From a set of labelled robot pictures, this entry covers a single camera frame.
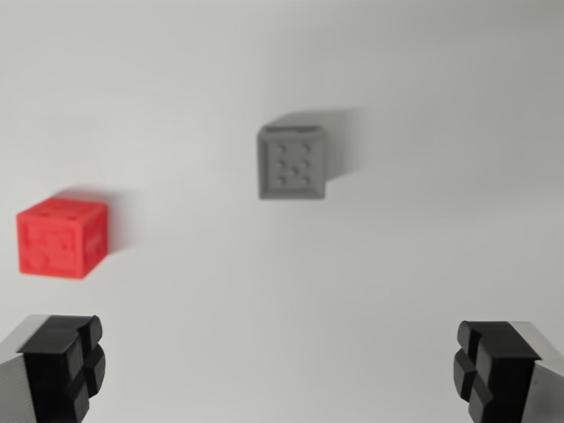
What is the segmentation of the black-tipped silver gripper right finger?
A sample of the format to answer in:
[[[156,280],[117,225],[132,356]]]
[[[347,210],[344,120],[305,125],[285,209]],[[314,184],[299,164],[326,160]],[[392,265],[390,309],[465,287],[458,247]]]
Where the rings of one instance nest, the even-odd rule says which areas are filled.
[[[563,421],[563,354],[530,322],[462,321],[458,396],[479,423]]]

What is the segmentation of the black-tipped silver gripper left finger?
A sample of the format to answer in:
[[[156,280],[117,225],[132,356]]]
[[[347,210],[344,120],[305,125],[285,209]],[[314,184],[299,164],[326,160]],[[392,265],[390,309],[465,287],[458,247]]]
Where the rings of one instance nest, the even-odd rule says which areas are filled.
[[[96,315],[29,315],[1,342],[2,422],[81,422],[102,386]]]

